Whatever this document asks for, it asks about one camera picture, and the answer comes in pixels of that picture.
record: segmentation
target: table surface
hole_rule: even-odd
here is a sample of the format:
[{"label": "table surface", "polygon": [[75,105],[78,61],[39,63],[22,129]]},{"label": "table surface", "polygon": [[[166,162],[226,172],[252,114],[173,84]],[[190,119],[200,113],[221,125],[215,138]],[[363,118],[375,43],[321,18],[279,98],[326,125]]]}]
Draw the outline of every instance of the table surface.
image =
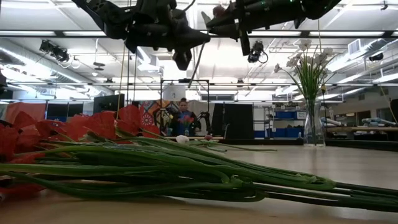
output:
[{"label": "table surface", "polygon": [[[176,137],[175,136],[166,136],[165,138],[175,139]],[[204,139],[205,137],[204,136],[189,136],[188,138],[191,140],[194,140],[194,139]],[[213,137],[213,140],[222,140],[222,139],[224,139],[224,137]]]},{"label": "table surface", "polygon": [[398,131],[398,128],[372,128],[372,127],[334,127],[328,128],[328,132],[352,132],[352,131]]},{"label": "table surface", "polygon": [[[233,159],[309,172],[338,182],[398,189],[398,153],[303,146],[249,146],[278,152],[229,150]],[[397,223],[398,213],[307,205],[274,199],[228,203],[165,198],[134,202],[91,202],[47,192],[42,197],[0,203],[0,223]]]}]

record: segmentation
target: red flower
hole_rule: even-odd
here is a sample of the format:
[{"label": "red flower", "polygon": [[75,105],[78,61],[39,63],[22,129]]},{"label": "red flower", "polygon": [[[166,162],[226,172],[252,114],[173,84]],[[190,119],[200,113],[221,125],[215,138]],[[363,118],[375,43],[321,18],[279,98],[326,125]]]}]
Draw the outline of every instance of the red flower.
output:
[{"label": "red flower", "polygon": [[10,161],[17,146],[18,131],[0,124],[0,162]]},{"label": "red flower", "polygon": [[0,199],[1,195],[6,199],[25,199],[34,196],[37,192],[44,190],[45,187],[42,187],[37,184],[18,184],[12,186],[11,188],[0,187]]},{"label": "red flower", "polygon": [[[154,134],[160,134],[160,129],[157,126],[145,125],[146,120],[152,119],[152,117],[147,113],[144,116],[134,105],[123,107],[119,110],[120,120],[118,120],[118,128],[134,135],[138,134],[142,129]],[[156,136],[145,131],[142,132],[142,135],[147,138],[156,138]]]},{"label": "red flower", "polygon": [[86,127],[104,138],[116,139],[114,113],[96,113],[88,118]]},{"label": "red flower", "polygon": [[35,123],[36,123],[35,119],[33,119],[29,114],[21,111],[15,117],[13,128],[20,130],[24,127],[34,125]]},{"label": "red flower", "polygon": [[67,132],[64,130],[65,127],[66,124],[61,121],[44,120],[36,123],[36,128],[40,135],[43,138],[49,138],[52,140],[66,140],[60,136],[57,136],[58,133],[67,135]]},{"label": "red flower", "polygon": [[74,141],[79,141],[87,133],[86,124],[88,123],[89,116],[75,115],[72,117],[65,127],[68,137]]},{"label": "red flower", "polygon": [[38,145],[43,137],[36,129],[27,129],[20,133],[17,140],[15,153],[34,152],[35,145]]},{"label": "red flower", "polygon": [[10,163],[33,163],[37,157],[44,156],[44,154],[29,154],[21,157],[14,157],[18,141],[18,131],[15,128],[4,127],[0,125],[0,162]]}]

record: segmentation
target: blue bin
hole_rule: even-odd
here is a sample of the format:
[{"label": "blue bin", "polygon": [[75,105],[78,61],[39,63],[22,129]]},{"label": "blue bin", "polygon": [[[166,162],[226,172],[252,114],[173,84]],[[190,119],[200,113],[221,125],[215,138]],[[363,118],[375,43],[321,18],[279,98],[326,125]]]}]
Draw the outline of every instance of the blue bin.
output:
[{"label": "blue bin", "polygon": [[273,133],[272,129],[267,129],[267,134],[269,138],[286,138],[286,129],[285,128],[277,128]]},{"label": "blue bin", "polygon": [[287,138],[298,138],[299,133],[303,136],[303,129],[302,128],[286,128],[286,137]]},{"label": "blue bin", "polygon": [[294,119],[295,112],[290,111],[276,111],[275,118],[277,119]]},{"label": "blue bin", "polygon": [[254,131],[255,138],[265,138],[266,132],[265,131]]}]

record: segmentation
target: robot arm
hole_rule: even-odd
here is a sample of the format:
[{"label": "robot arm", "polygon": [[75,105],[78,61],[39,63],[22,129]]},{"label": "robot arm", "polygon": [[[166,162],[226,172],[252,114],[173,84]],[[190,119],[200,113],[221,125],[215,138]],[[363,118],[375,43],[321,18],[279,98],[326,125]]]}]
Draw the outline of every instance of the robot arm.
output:
[{"label": "robot arm", "polygon": [[235,40],[241,39],[243,55],[250,54],[248,33],[287,21],[295,28],[306,19],[319,19],[341,0],[236,0],[206,23],[209,32]]},{"label": "robot arm", "polygon": [[122,39],[136,53],[137,47],[174,50],[173,59],[186,70],[191,48],[210,41],[210,36],[188,25],[185,11],[175,0],[138,0],[135,6],[118,7],[107,0],[72,0],[112,39]]}]

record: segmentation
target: glass vase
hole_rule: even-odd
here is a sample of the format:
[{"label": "glass vase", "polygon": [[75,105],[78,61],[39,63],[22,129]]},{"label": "glass vase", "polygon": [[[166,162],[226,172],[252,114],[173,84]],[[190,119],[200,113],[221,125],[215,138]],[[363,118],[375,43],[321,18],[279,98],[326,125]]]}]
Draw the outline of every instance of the glass vase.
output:
[{"label": "glass vase", "polygon": [[321,102],[306,100],[307,117],[304,126],[304,146],[325,146],[325,135],[320,119]]}]

